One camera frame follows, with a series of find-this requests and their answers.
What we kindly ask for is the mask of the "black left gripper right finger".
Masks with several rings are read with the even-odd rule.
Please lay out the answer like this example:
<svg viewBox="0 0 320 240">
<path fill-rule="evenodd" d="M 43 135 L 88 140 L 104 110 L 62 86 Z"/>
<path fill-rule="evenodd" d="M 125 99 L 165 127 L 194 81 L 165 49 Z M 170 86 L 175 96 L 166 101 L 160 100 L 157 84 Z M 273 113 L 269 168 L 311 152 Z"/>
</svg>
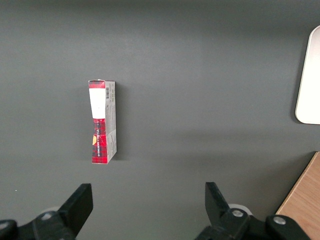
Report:
<svg viewBox="0 0 320 240">
<path fill-rule="evenodd" d="M 309 240 L 292 218 L 269 215 L 261 221 L 238 207 L 229 207 L 215 182 L 205 183 L 205 210 L 210 225 L 197 240 Z"/>
</svg>

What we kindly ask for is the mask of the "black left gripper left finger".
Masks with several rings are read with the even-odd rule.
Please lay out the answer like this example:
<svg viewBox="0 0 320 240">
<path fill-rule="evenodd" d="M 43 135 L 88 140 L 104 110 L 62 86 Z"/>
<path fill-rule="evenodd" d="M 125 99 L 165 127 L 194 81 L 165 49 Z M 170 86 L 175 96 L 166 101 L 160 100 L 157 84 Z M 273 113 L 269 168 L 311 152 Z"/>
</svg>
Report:
<svg viewBox="0 0 320 240">
<path fill-rule="evenodd" d="M 58 210 L 41 213 L 25 225 L 0 221 L 2 240 L 75 240 L 93 210 L 92 185 L 81 184 Z"/>
</svg>

